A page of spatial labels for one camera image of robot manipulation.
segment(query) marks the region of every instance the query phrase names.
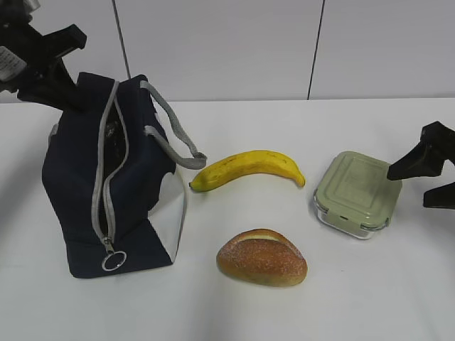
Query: white bag panel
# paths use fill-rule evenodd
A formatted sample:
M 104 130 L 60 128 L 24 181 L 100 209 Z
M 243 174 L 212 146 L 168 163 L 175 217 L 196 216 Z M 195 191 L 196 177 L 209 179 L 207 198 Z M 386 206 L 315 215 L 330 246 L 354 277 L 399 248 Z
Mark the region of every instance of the white bag panel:
M 178 172 L 167 173 L 161 181 L 159 201 L 149 211 L 149 221 L 172 262 L 177 255 L 185 199 L 183 181 Z

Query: gray zipper trim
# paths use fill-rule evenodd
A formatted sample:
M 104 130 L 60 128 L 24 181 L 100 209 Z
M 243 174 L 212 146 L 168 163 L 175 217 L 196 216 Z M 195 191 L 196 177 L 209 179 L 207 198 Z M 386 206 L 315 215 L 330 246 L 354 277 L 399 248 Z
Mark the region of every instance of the gray zipper trim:
M 98 213 L 100 211 L 100 199 L 103 189 L 102 183 L 102 174 L 104 171 L 104 159 L 105 159 L 105 129 L 106 129 L 106 121 L 107 117 L 109 116 L 110 109 L 112 108 L 112 104 L 114 103 L 115 95 L 117 93 L 117 88 L 119 87 L 119 82 L 115 82 L 112 86 L 111 95 L 107 100 L 105 110 L 101 116 L 100 122 L 100 130 L 98 133 L 98 167 L 95 177 L 95 186 L 93 189 L 93 196 L 92 196 L 92 226 L 97 234 L 98 238 L 100 239 L 101 243 L 104 244 L 103 240 L 105 237 L 110 237 L 112 231 L 108 225 L 108 236 L 103 235 L 100 226 L 100 219 L 98 217 Z
M 125 125 L 125 122 L 123 120 L 122 110 L 120 109 L 117 98 L 114 99 L 114 104 L 115 104 L 115 108 L 117 109 L 117 113 L 120 118 L 120 123 L 122 124 L 123 133 L 124 133 L 124 137 L 125 137 L 126 151 L 125 151 L 125 156 L 123 158 L 122 163 L 120 163 L 120 165 L 112 173 L 109 174 L 109 176 L 106 178 L 105 183 L 103 185 L 102 194 L 103 194 L 103 201 L 105 203 L 107 228 L 109 230 L 108 237 L 111 239 L 112 242 L 115 241 L 115 210 L 114 210 L 114 204 L 112 203 L 112 198 L 111 198 L 110 182 L 111 182 L 112 178 L 120 171 L 120 169 L 122 169 L 125 162 L 127 162 L 128 155 L 129 155 L 129 142 L 128 142 L 128 135 L 127 135 L 127 126 Z

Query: white table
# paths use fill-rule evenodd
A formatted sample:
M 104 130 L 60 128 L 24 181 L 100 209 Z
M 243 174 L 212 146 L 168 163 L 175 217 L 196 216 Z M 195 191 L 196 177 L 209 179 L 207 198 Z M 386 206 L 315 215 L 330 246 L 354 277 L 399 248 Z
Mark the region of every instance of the white table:
M 338 153 L 395 162 L 418 142 L 425 124 L 440 120 L 455 128 L 455 99 L 172 105 L 209 163 L 273 149 L 299 164 L 306 186 L 249 175 L 210 193 L 188 192 L 173 266 L 76 279 L 40 178 L 48 132 L 60 113 L 2 104 L 1 340 L 454 339 L 455 212 L 424 209 L 422 198 L 425 190 L 455 181 L 455 167 L 447 163 L 440 178 L 406 180 L 392 225 L 368 241 L 323 226 L 310 206 Z M 189 182 L 196 172 L 182 174 Z M 301 250 L 309 265 L 301 285 L 255 286 L 218 271 L 219 248 L 259 227 L 281 232 Z

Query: zipper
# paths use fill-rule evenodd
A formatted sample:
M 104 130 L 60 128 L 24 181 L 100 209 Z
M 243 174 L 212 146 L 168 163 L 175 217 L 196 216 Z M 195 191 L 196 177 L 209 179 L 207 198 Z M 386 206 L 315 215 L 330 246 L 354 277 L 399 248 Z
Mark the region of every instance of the zipper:
M 92 196 L 92 227 L 102 245 L 105 247 L 107 254 L 101 263 L 101 267 L 104 271 L 114 271 L 122 266 L 127 260 L 127 254 L 124 251 L 115 251 L 113 247 L 115 241 L 115 212 L 109 187 L 110 181 L 123 167 L 129 154 L 127 130 L 116 98 L 118 86 L 119 83 L 115 82 L 100 121 L 100 130 L 98 134 L 98 167 Z M 117 115 L 122 125 L 125 153 L 120 165 L 105 177 L 105 132 L 107 119 L 112 113 L 112 110 L 117 110 Z M 108 266 L 107 261 L 114 256 L 118 256 L 119 261 L 114 266 Z

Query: gray handle strap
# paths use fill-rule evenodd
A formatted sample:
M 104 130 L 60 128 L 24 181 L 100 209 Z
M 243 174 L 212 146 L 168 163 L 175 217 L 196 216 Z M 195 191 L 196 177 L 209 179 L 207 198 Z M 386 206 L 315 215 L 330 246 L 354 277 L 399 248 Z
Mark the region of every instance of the gray handle strap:
M 145 134 L 153 136 L 156 139 L 156 142 L 162 147 L 162 149 L 168 154 L 168 156 L 178 165 L 188 168 L 188 169 L 202 169 L 207 164 L 207 156 L 202 154 L 194 143 L 191 141 L 189 136 L 183 130 L 178 118 L 173 112 L 171 106 L 166 102 L 166 100 L 156 91 L 156 89 L 151 86 L 148 82 L 142 80 L 141 88 L 147 89 L 150 92 L 150 95 L 156 100 L 161 108 L 167 113 L 169 121 L 171 122 L 171 128 L 173 133 L 177 136 L 179 140 L 184 142 L 190 149 L 192 158 L 183 158 L 177 154 L 177 152 L 169 145 L 168 141 L 155 129 L 154 126 L 145 126 Z

